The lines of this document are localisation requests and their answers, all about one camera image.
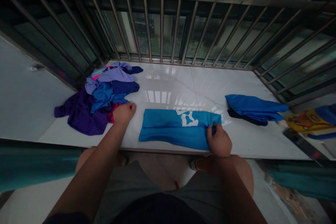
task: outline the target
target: white wall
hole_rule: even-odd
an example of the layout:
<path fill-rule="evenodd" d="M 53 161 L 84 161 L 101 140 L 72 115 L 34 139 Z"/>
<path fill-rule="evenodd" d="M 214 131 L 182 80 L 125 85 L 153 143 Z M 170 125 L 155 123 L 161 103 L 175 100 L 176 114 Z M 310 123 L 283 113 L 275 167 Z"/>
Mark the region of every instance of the white wall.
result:
<path fill-rule="evenodd" d="M 75 92 L 0 37 L 0 138 L 36 141 Z"/>

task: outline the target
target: pile of clothes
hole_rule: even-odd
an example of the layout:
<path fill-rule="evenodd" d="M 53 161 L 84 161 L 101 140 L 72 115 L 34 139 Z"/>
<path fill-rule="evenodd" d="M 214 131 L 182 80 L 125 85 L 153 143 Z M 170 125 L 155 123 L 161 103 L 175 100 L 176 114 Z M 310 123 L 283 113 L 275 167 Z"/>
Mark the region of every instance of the pile of clothes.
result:
<path fill-rule="evenodd" d="M 119 61 L 94 69 L 84 87 L 55 108 L 55 117 L 69 116 L 68 124 L 85 135 L 103 134 L 114 123 L 113 111 L 128 102 L 125 96 L 139 90 L 132 74 L 142 71 Z"/>
<path fill-rule="evenodd" d="M 281 121 L 284 118 L 278 112 L 289 109 L 286 104 L 265 101 L 255 96 L 230 94 L 225 96 L 231 117 L 244 119 L 258 126 L 266 126 L 268 121 Z"/>

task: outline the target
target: metal frame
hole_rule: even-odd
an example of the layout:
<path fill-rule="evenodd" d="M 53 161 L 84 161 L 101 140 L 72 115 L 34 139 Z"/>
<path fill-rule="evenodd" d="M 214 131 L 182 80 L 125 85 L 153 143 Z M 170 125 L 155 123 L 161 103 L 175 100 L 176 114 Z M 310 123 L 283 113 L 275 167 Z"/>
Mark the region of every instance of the metal frame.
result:
<path fill-rule="evenodd" d="M 107 24 L 106 24 L 106 22 L 105 22 L 105 19 L 104 19 L 104 17 L 103 17 L 103 14 L 102 14 L 102 11 L 101 11 L 101 9 L 100 9 L 100 7 L 99 7 L 99 5 L 98 5 L 98 2 L 97 2 L 97 0 L 92 0 L 93 1 L 93 4 L 94 4 L 94 6 L 96 7 L 96 10 L 97 10 L 97 12 L 98 12 L 98 15 L 99 15 L 99 17 L 100 17 L 100 21 L 101 21 L 101 23 L 102 23 L 102 25 L 103 25 L 103 30 L 105 31 L 105 35 L 107 36 L 107 42 L 109 43 L 109 45 L 111 46 L 111 48 L 112 48 L 112 51 L 116 54 L 116 56 L 117 56 L 117 58 L 118 58 L 118 60 L 120 59 L 120 56 L 119 56 L 119 53 L 118 53 L 118 50 L 117 50 L 117 47 L 116 47 L 116 45 L 115 45 L 115 43 L 114 43 L 114 41 L 113 41 L 113 36 L 112 36 L 112 34 L 110 33 L 110 30 L 109 30 L 109 28 L 108 28 L 108 26 L 107 26 Z"/>
<path fill-rule="evenodd" d="M 264 76 L 269 71 L 271 71 L 273 68 L 278 66 L 281 62 L 283 62 L 285 59 L 290 57 L 293 53 L 295 53 L 297 50 L 299 50 L 302 46 L 307 44 L 310 40 L 315 38 L 317 34 L 319 34 L 322 30 L 324 30 L 326 27 L 328 27 L 331 23 L 333 23 L 336 20 L 336 15 L 330 19 L 324 26 L 310 34 L 307 38 L 305 38 L 303 41 L 301 41 L 299 44 L 297 44 L 294 48 L 292 48 L 289 52 L 287 52 L 284 56 L 282 56 L 280 59 L 278 59 L 276 62 L 274 62 L 269 68 L 267 68 L 263 73 L 261 73 L 261 76 Z"/>
<path fill-rule="evenodd" d="M 85 76 L 84 71 L 79 67 L 79 65 L 71 59 L 71 57 L 65 52 L 64 49 L 48 34 L 48 32 L 43 29 L 41 25 L 39 25 L 38 21 L 31 16 L 27 10 L 25 10 L 22 5 L 17 1 L 17 0 L 10 0 L 16 7 L 17 9 L 35 26 L 35 28 L 42 33 L 43 36 L 83 75 Z M 90 64 L 90 67 L 94 67 L 92 61 L 89 59 L 88 55 L 85 53 L 85 51 L 81 48 L 79 43 L 77 43 L 76 39 L 71 35 L 67 27 L 60 21 L 60 19 L 57 17 L 56 13 L 51 9 L 49 4 L 47 3 L 46 0 L 40 0 L 43 6 L 47 9 L 48 13 L 50 16 L 54 18 L 56 23 L 60 26 L 60 28 L 64 31 L 64 33 L 67 35 L 69 40 L 75 45 L 75 47 L 78 49 L 78 51 L 81 53 L 82 57 Z M 94 52 L 95 56 L 99 60 L 101 64 L 103 64 L 103 60 L 100 57 L 100 53 L 97 51 L 95 48 L 95 45 L 90 41 L 90 38 L 87 36 L 85 33 L 84 29 L 81 27 L 80 22 L 77 20 L 76 16 L 74 15 L 73 11 L 70 9 L 68 4 L 66 3 L 66 0 L 60 0 L 62 5 L 64 6 L 65 10 L 71 17 L 71 19 L 74 21 L 76 27 L 79 29 L 80 33 L 83 35 L 85 41 L 88 43 L 89 47 L 92 49 Z M 79 10 L 79 13 L 83 17 L 85 25 L 89 28 L 89 31 L 93 34 L 93 38 L 96 41 L 97 45 L 99 46 L 99 49 L 101 52 L 106 56 L 109 57 L 108 53 L 108 48 L 105 47 L 105 44 L 102 43 L 101 39 L 101 33 L 104 33 L 105 39 L 107 41 L 107 46 L 110 46 L 112 51 L 115 53 L 116 58 L 119 60 L 126 60 L 126 61 L 138 61 L 140 62 L 151 62 L 151 63 L 164 63 L 164 64 L 174 64 L 174 65 L 195 65 L 195 66 L 200 66 L 200 67 L 212 67 L 212 68 L 226 68 L 226 69 L 242 69 L 242 70 L 252 70 L 253 68 L 256 67 L 254 62 L 258 60 L 258 64 L 265 62 L 269 57 L 273 55 L 273 53 L 276 50 L 279 50 L 286 42 L 290 41 L 293 36 L 295 36 L 303 27 L 296 26 L 294 29 L 289 31 L 289 25 L 291 22 L 295 20 L 295 18 L 299 17 L 299 14 L 301 14 L 304 10 L 311 10 L 315 11 L 315 13 L 320 13 L 320 12 L 331 12 L 331 13 L 336 13 L 336 5 L 329 3 L 328 0 L 325 1 L 313 1 L 313 0 L 191 0 L 195 1 L 195 5 L 193 8 L 193 12 L 191 15 L 190 19 L 190 26 L 188 30 L 185 30 L 183 32 L 183 45 L 180 48 L 180 57 L 181 59 L 174 59 L 175 52 L 176 52 L 176 41 L 177 41 L 177 34 L 178 34 L 178 28 L 179 28 L 179 21 L 180 21 L 180 12 L 181 12 L 181 3 L 182 0 L 178 0 L 178 5 L 177 5 L 177 12 L 176 12 L 176 23 L 173 27 L 173 48 L 172 48 L 172 53 L 171 57 L 167 58 L 166 56 L 163 55 L 163 35 L 164 35 L 164 15 L 165 15 L 165 10 L 164 10 L 164 2 L 165 0 L 161 0 L 160 4 L 160 55 L 153 55 L 152 54 L 152 47 L 151 47 L 151 35 L 150 35 L 150 29 L 149 29 L 149 11 L 148 11 L 148 2 L 147 0 L 144 0 L 144 14 L 145 14 L 145 21 L 146 21 L 146 32 L 147 32 L 147 42 L 148 42 L 148 54 L 142 54 L 140 51 L 140 46 L 138 42 L 138 37 L 137 37 L 137 32 L 135 29 L 135 23 L 134 23 L 134 16 L 133 16 L 133 10 L 132 10 L 132 5 L 130 0 L 127 1 L 127 10 L 130 18 L 130 23 L 132 26 L 132 36 L 134 39 L 134 44 L 136 46 L 137 50 L 137 57 L 135 54 L 130 53 L 129 49 L 127 47 L 126 43 L 126 37 L 125 34 L 122 31 L 122 24 L 120 22 L 120 19 L 118 17 L 118 12 L 117 12 L 117 6 L 114 2 L 114 0 L 109 0 L 110 6 L 112 7 L 112 11 L 118 26 L 118 30 L 121 36 L 122 43 L 125 48 L 125 52 L 118 52 L 116 44 L 114 42 L 114 34 L 113 31 L 110 29 L 106 18 L 104 17 L 102 10 L 97 2 L 97 0 L 92 0 L 94 3 L 94 8 L 96 9 L 98 13 L 98 21 L 102 30 L 97 30 L 96 25 L 92 21 L 91 14 L 88 13 L 88 11 L 85 9 L 84 4 L 82 3 L 82 0 L 74 0 L 75 4 L 77 5 L 77 8 Z M 187 52 L 188 52 L 188 46 L 190 43 L 190 38 L 191 34 L 194 28 L 195 24 L 195 18 L 196 18 L 196 13 L 197 13 L 197 8 L 199 5 L 200 1 L 205 1 L 205 2 L 211 2 L 212 7 L 207 15 L 207 19 L 205 22 L 205 25 L 203 27 L 203 30 L 201 30 L 201 37 L 198 42 L 195 54 L 193 55 L 192 59 L 186 58 Z M 204 58 L 204 60 L 200 61 L 198 57 L 200 48 L 202 46 L 203 40 L 207 34 L 207 30 L 209 28 L 209 24 L 211 21 L 211 17 L 213 16 L 214 9 L 216 7 L 217 3 L 227 3 L 229 4 L 229 7 L 224 14 L 221 24 L 219 26 L 218 31 L 216 32 L 215 38 Z M 232 11 L 232 8 L 234 5 L 246 5 L 246 8 L 243 12 L 243 14 L 239 17 L 237 23 L 233 27 L 232 31 L 230 32 L 227 40 L 224 42 L 221 51 L 217 55 L 216 59 L 208 59 L 212 50 L 214 49 L 215 43 L 217 42 L 218 38 L 220 37 L 221 33 L 223 32 L 224 26 L 229 18 L 230 12 Z M 248 11 L 250 10 L 251 6 L 263 6 L 264 8 L 258 15 L 258 17 L 253 21 L 253 23 L 249 26 L 247 31 L 243 34 L 243 36 L 239 39 L 238 44 L 235 46 L 233 51 L 230 53 L 228 58 L 226 60 L 220 60 L 223 52 L 229 45 L 230 41 L 232 40 L 233 36 L 235 35 L 236 31 L 238 30 L 241 22 L 244 20 L 245 16 L 247 15 Z M 231 60 L 235 56 L 236 52 L 238 49 L 242 46 L 243 42 L 246 40 L 246 38 L 250 35 L 254 27 L 258 24 L 258 22 L 262 19 L 263 15 L 265 12 L 268 10 L 269 7 L 279 7 L 281 8 L 280 11 L 275 15 L 275 17 L 267 24 L 267 26 L 258 34 L 258 36 L 253 40 L 253 42 L 248 46 L 248 48 L 243 52 L 243 54 L 239 57 L 239 59 L 232 64 Z M 275 32 L 271 38 L 269 38 L 266 43 L 264 43 L 261 47 L 261 49 L 252 56 L 252 58 L 243 66 L 242 66 L 242 61 L 244 60 L 245 56 L 250 52 L 250 50 L 256 45 L 256 43 L 261 39 L 261 37 L 268 31 L 268 29 L 271 27 L 271 25 L 276 22 L 276 20 L 279 18 L 279 16 L 284 12 L 285 8 L 292 8 L 292 9 L 297 9 L 295 14 L 288 19 L 288 21 L 282 25 L 282 27 Z M 255 70 L 254 72 L 258 75 L 258 77 L 261 79 L 261 81 L 268 87 L 270 90 L 276 95 L 276 97 L 281 100 L 281 101 L 286 101 L 283 98 L 283 92 L 289 90 L 295 85 L 299 85 L 300 83 L 308 80 L 311 77 L 314 77 L 317 74 L 321 74 L 323 71 L 326 69 L 330 69 L 331 67 L 336 65 L 336 61 L 332 62 L 328 66 L 324 66 L 322 68 L 319 68 L 316 70 L 314 73 L 309 74 L 306 77 L 301 78 L 300 80 L 287 85 L 283 89 L 277 91 L 272 84 L 278 81 L 280 78 L 285 76 L 286 74 L 290 73 L 297 67 L 301 66 L 308 60 L 312 59 L 322 51 L 326 50 L 330 46 L 333 46 L 336 44 L 336 39 L 328 42 L 327 44 L 321 46 L 308 56 L 306 56 L 304 59 L 300 60 L 299 62 L 295 63 L 294 65 L 290 66 L 286 71 L 281 73 L 280 75 L 274 77 L 271 80 L 266 80 L 265 75 L 269 73 L 273 68 L 278 66 L 281 62 L 283 62 L 285 59 L 290 57 L 295 51 L 299 50 L 302 46 L 304 46 L 306 43 L 308 43 L 311 39 L 313 39 L 318 33 L 320 33 L 324 28 L 326 28 L 328 25 L 330 25 L 332 22 L 336 20 L 336 15 L 331 18 L 325 25 L 323 25 L 321 28 L 317 29 L 314 31 L 310 36 L 308 36 L 304 41 L 299 43 L 297 46 L 295 46 L 292 50 L 290 50 L 288 53 L 286 53 L 282 58 L 277 60 L 272 66 L 270 66 L 268 69 L 265 69 L 262 73 L 259 73 L 259 71 Z M 282 40 L 280 43 L 277 43 L 273 47 L 273 49 L 269 50 L 269 45 L 273 43 L 274 41 L 278 41 L 278 38 L 280 37 L 279 35 L 282 36 Z M 290 101 L 291 104 L 297 103 L 298 101 L 302 101 L 301 97 L 296 98 L 297 96 L 294 96 L 294 101 Z"/>
<path fill-rule="evenodd" d="M 172 52 L 171 52 L 171 60 L 170 60 L 170 63 L 173 63 L 173 62 L 174 62 L 175 47 L 176 47 L 176 39 L 177 39 L 177 32 L 178 32 L 179 23 L 180 23 L 181 2 L 182 2 L 182 0 L 178 0 L 178 4 L 177 4 L 177 12 L 176 12 L 176 22 L 175 22 L 175 29 L 174 29 L 173 48 L 172 48 Z"/>
<path fill-rule="evenodd" d="M 119 30 L 119 33 L 120 33 L 120 36 L 121 36 L 122 43 L 124 44 L 126 54 L 127 54 L 128 58 L 131 59 L 130 53 L 128 51 L 128 47 L 127 47 L 127 44 L 126 44 L 125 36 L 124 36 L 124 33 L 122 31 L 122 28 L 121 28 L 121 24 L 120 24 L 120 20 L 119 20 L 119 17 L 118 17 L 116 5 L 114 4 L 113 0 L 109 0 L 109 1 L 110 1 L 110 4 L 111 4 L 111 7 L 112 7 L 112 11 L 113 11 L 113 14 L 114 14 L 115 21 L 117 22 L 118 30 Z"/>

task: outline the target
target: shorts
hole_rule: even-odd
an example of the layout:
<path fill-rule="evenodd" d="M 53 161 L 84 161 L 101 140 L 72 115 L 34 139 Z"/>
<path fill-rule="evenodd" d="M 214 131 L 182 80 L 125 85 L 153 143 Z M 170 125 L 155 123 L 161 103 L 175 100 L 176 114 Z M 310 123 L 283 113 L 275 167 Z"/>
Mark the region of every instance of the shorts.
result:
<path fill-rule="evenodd" d="M 199 171 L 182 188 L 163 191 L 147 177 L 139 162 L 134 161 L 113 170 L 94 223 L 110 224 L 133 201 L 155 193 L 166 193 L 183 200 L 210 224 L 225 221 L 219 180 Z"/>

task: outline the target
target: cartoon character print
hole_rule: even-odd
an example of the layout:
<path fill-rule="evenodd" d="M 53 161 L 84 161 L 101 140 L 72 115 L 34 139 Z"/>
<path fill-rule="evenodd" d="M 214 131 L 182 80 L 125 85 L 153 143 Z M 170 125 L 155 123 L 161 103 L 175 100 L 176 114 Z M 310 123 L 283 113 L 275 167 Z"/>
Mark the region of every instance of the cartoon character print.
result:
<path fill-rule="evenodd" d="M 316 115 L 311 115 L 309 118 L 307 116 L 307 111 L 296 114 L 293 118 L 289 118 L 288 120 L 302 126 L 305 130 L 309 130 L 314 125 L 329 125 L 328 123 L 319 122 L 321 120 Z"/>

